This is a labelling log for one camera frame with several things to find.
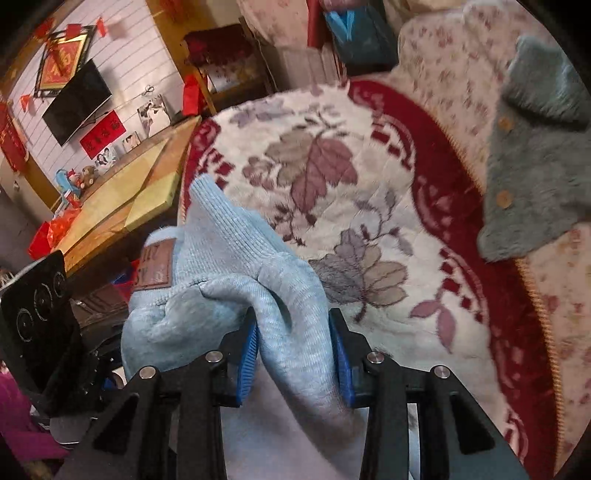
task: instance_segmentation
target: black tv screen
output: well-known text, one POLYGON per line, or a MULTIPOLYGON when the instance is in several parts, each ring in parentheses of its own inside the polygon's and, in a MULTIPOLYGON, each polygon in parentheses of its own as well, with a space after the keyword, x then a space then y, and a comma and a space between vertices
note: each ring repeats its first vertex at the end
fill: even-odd
POLYGON ((111 91, 92 60, 78 70, 43 114, 63 146, 90 116, 111 98, 111 91))

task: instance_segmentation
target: blue gripper pad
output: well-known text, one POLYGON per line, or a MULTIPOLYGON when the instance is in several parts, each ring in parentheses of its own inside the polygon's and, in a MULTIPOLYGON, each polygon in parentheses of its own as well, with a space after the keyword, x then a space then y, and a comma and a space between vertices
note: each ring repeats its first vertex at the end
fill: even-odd
POLYGON ((248 326, 248 335, 242 348, 242 356, 238 367, 238 381, 236 382, 236 400, 239 405, 251 391, 255 375, 256 356, 258 354, 258 327, 256 322, 248 326))
POLYGON ((335 356, 335 366, 337 377, 339 379, 339 391, 345 403, 353 407, 355 401, 355 390, 353 389, 353 372, 350 367, 349 358, 345 351, 343 339, 340 337, 335 319, 329 315, 330 337, 333 344, 333 354, 335 356))

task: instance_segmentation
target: photo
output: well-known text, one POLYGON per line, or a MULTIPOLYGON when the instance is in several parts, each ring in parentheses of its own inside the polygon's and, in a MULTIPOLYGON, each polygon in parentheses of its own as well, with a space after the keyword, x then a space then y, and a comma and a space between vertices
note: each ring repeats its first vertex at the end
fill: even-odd
POLYGON ((95 167, 99 175, 103 175, 115 162, 119 160, 117 150, 113 144, 109 144, 95 158, 95 167))
POLYGON ((117 150, 113 144, 105 147, 103 150, 103 155, 105 156, 105 160, 110 163, 111 165, 119 160, 119 156, 117 155, 117 150))
POLYGON ((162 95, 150 99, 147 103, 138 108, 139 119, 146 137, 151 137, 166 127, 170 126, 170 117, 162 95))
POLYGON ((131 135, 127 135, 122 141, 122 143, 123 150, 125 151, 125 153, 131 152, 135 147, 137 147, 140 144, 137 132, 133 132, 131 135))

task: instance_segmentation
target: button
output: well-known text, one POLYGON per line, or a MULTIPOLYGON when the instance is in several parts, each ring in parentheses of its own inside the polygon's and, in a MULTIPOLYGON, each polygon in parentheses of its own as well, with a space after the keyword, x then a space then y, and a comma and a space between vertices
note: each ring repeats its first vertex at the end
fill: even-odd
POLYGON ((499 128, 505 132, 510 132, 513 130, 515 126, 515 122, 511 120, 508 116, 502 116, 499 118, 499 128))
POLYGON ((496 194, 496 204, 503 210, 509 208, 513 203, 513 195, 507 190, 501 190, 496 194))

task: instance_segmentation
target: metal screw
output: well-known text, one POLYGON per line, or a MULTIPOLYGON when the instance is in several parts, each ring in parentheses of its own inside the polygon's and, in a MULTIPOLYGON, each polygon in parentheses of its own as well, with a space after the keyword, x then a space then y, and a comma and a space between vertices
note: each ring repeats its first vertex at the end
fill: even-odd
POLYGON ((452 374, 450 372, 450 370, 448 369, 448 367, 446 367, 445 365, 437 365, 434 369, 433 372, 439 377, 439 378, 449 378, 449 376, 452 374))
POLYGON ((152 378, 155 374, 156 369, 154 367, 143 367, 143 369, 139 371, 139 377, 144 380, 152 378))
POLYGON ((368 353, 368 360, 373 364, 380 364, 384 361, 384 354, 381 352, 368 353))
POLYGON ((223 353, 218 352, 217 350, 212 350, 211 352, 207 352, 205 354, 205 360, 207 360, 211 364, 216 364, 221 362, 223 358, 223 353))

